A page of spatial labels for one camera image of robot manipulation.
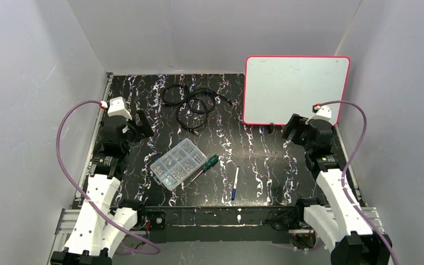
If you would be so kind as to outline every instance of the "white wall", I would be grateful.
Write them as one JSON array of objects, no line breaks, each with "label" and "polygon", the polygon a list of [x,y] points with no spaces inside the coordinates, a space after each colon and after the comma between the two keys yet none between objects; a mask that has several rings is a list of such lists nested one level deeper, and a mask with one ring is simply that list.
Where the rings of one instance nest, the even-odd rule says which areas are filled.
[{"label": "white wall", "polygon": [[[45,264],[61,208],[75,190],[55,156],[56,129],[106,74],[66,0],[0,1],[0,264]],[[78,179],[96,105],[64,130],[63,157]]]},{"label": "white wall", "polygon": [[[363,1],[338,55],[352,59],[346,99],[362,106],[368,131],[353,164],[401,264],[424,264],[424,1]],[[351,152],[362,119],[342,108]]]},{"label": "white wall", "polygon": [[69,3],[107,72],[143,74],[244,72],[257,54],[333,55],[360,0]]}]

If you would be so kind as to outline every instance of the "coiled black cable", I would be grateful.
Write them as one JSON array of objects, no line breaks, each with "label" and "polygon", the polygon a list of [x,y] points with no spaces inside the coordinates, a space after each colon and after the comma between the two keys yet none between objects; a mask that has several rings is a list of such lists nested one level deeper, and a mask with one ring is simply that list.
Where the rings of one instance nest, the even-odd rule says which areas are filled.
[{"label": "coiled black cable", "polygon": [[[183,89],[184,98],[180,99],[178,101],[168,101],[168,100],[166,100],[165,99],[165,93],[169,89],[173,89],[173,88]],[[212,102],[212,106],[210,108],[207,108],[207,104],[198,97],[200,95],[205,95],[205,96],[208,96],[210,98],[210,100]],[[172,84],[168,87],[165,87],[165,89],[162,91],[160,97],[161,97],[161,101],[162,101],[163,106],[170,106],[170,107],[178,106],[178,108],[176,109],[176,120],[178,121],[179,125],[184,130],[187,130],[187,131],[193,133],[194,135],[199,135],[199,132],[197,131],[197,129],[200,129],[200,128],[206,126],[207,122],[209,121],[209,113],[212,112],[215,109],[215,106],[217,104],[217,102],[215,100],[216,97],[219,97],[219,98],[226,100],[230,105],[233,105],[233,106],[235,105],[235,102],[226,98],[224,95],[221,95],[221,94],[213,91],[212,89],[198,88],[196,90],[190,91],[189,87],[186,86],[185,84]],[[193,108],[192,104],[194,102],[198,102],[203,107],[203,110],[200,110],[199,108],[197,108],[197,109]],[[181,117],[179,116],[179,110],[185,104],[191,112],[196,113],[196,114],[203,114],[202,122],[199,125],[189,126],[187,123],[181,121]]]}]

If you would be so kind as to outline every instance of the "marble tabletop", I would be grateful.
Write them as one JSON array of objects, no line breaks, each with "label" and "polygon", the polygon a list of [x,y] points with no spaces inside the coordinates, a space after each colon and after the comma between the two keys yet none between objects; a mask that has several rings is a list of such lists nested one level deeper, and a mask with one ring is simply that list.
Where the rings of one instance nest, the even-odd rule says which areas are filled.
[{"label": "marble tabletop", "polygon": [[[265,126],[245,125],[242,120],[243,74],[114,76],[109,98],[123,96],[129,108],[143,109],[155,135],[132,145],[129,165],[113,201],[138,199],[146,206],[269,206],[294,205],[298,198],[318,197],[326,202],[305,167],[304,150],[282,139],[282,127],[269,133]],[[161,91],[183,83],[191,89],[210,88],[236,103],[217,99],[207,127],[199,136],[182,129],[176,107],[164,107]],[[178,99],[178,91],[166,97]],[[190,124],[196,114],[181,111]],[[188,138],[207,156],[219,162],[192,184],[188,178],[174,191],[152,179],[150,165],[183,139]],[[236,166],[240,167],[235,200],[231,200]]]}]

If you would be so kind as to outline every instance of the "pen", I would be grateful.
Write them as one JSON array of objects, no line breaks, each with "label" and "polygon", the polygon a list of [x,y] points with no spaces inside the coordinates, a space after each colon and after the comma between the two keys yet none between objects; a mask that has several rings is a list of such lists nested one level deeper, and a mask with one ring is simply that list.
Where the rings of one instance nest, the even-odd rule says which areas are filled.
[{"label": "pen", "polygon": [[235,199],[236,185],[238,184],[238,171],[240,171],[240,167],[236,167],[235,184],[233,185],[233,191],[231,192],[231,200]]}]

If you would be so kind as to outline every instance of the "whiteboard surface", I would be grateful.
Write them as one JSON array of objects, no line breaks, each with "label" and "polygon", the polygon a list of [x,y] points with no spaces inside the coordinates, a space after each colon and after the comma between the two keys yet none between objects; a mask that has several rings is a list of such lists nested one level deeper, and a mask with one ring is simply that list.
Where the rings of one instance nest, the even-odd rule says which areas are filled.
[{"label": "whiteboard surface", "polygon": [[[331,57],[250,56],[246,60],[243,120],[246,124],[285,125],[297,113],[313,115],[316,103],[340,100],[350,59]],[[332,124],[340,104],[332,104]]]}]

